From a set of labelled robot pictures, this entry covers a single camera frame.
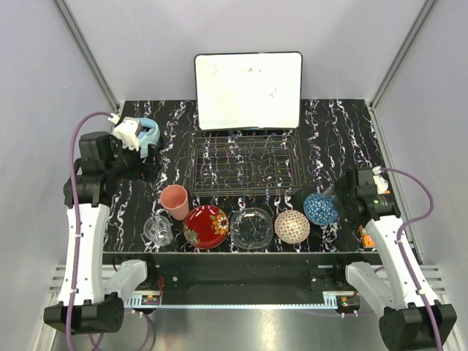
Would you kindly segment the blue patterned bowl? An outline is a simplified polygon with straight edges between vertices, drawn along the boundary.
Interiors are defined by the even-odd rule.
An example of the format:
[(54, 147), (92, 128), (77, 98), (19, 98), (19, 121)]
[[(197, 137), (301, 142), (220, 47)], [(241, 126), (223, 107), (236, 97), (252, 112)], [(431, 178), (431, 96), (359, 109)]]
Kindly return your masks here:
[(310, 222), (326, 226), (339, 220), (339, 213), (334, 208), (333, 195), (323, 198), (321, 194), (310, 194), (304, 201), (303, 211)]

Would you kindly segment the brown patterned bowl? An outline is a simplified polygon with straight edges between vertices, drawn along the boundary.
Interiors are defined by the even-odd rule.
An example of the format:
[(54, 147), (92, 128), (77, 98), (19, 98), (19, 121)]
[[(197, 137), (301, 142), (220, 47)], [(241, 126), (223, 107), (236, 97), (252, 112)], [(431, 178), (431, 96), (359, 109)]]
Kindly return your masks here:
[(299, 244), (308, 238), (310, 224), (300, 211), (287, 210), (277, 216), (274, 230), (281, 241), (287, 244)]

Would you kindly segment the pink plastic cup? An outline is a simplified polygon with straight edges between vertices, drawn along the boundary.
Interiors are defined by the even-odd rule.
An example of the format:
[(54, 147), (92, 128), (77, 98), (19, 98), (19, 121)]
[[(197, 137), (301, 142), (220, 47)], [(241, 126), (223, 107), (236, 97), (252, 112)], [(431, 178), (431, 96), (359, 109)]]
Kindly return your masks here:
[(176, 220), (184, 220), (189, 213), (187, 190), (178, 184), (172, 184), (162, 190), (160, 203)]

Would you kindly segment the clear plastic glass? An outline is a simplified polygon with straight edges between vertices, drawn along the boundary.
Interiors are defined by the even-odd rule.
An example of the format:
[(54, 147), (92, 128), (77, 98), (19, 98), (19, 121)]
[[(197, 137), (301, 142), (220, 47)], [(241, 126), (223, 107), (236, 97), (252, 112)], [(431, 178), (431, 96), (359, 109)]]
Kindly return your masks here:
[(162, 215), (155, 215), (147, 219), (143, 226), (143, 233), (157, 246), (167, 246), (173, 241), (171, 223)]

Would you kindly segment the clear glass plate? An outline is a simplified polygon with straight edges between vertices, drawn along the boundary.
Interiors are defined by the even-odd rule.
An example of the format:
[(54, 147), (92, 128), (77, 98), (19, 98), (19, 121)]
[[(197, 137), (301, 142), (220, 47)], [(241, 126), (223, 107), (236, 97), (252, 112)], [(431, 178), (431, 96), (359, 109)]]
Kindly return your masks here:
[(273, 221), (261, 208), (243, 208), (231, 215), (229, 234), (238, 248), (262, 249), (273, 238)]

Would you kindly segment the red floral plate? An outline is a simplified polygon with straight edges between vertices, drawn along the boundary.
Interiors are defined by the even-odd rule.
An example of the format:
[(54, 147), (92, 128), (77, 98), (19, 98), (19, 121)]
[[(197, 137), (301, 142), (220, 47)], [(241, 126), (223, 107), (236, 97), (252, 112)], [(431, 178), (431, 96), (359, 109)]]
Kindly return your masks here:
[(190, 211), (183, 223), (185, 239), (198, 249), (213, 249), (228, 237), (227, 214), (214, 205), (202, 205)]

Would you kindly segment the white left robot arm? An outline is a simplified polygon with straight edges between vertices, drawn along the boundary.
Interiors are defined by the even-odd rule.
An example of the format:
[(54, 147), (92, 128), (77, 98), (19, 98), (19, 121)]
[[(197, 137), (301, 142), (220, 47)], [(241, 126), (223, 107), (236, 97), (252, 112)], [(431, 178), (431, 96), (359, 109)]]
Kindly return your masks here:
[(158, 279), (149, 257), (127, 259), (104, 282), (104, 234), (111, 202), (121, 179), (152, 181), (155, 165), (140, 158), (136, 134), (92, 132), (73, 146), (80, 158), (64, 185), (69, 242), (64, 280), (54, 306), (45, 308), (43, 321), (72, 335), (115, 333), (123, 324), (124, 304), (137, 288), (151, 289)]

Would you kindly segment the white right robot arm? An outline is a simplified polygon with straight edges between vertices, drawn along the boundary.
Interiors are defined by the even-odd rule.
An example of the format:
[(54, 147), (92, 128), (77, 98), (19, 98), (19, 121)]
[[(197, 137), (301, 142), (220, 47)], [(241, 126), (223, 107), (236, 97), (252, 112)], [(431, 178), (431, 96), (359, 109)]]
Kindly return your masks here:
[(354, 287), (366, 300), (388, 350), (442, 350), (457, 314), (428, 283), (406, 235), (407, 227), (430, 216), (433, 208), (404, 221), (395, 197), (377, 184), (381, 172), (381, 167), (346, 170), (322, 198), (332, 197), (339, 217), (372, 237), (387, 279), (370, 263), (348, 261), (332, 271), (332, 281), (341, 290)]

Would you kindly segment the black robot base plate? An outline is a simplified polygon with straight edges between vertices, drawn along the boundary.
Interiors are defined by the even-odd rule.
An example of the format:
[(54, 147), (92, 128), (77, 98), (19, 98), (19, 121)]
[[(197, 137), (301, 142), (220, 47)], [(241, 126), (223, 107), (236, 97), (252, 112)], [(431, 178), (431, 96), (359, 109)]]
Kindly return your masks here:
[(344, 289), (345, 264), (381, 263), (373, 252), (106, 252), (103, 262), (118, 265), (128, 259), (151, 263), (151, 279), (163, 278), (166, 308), (319, 304), (323, 292)]

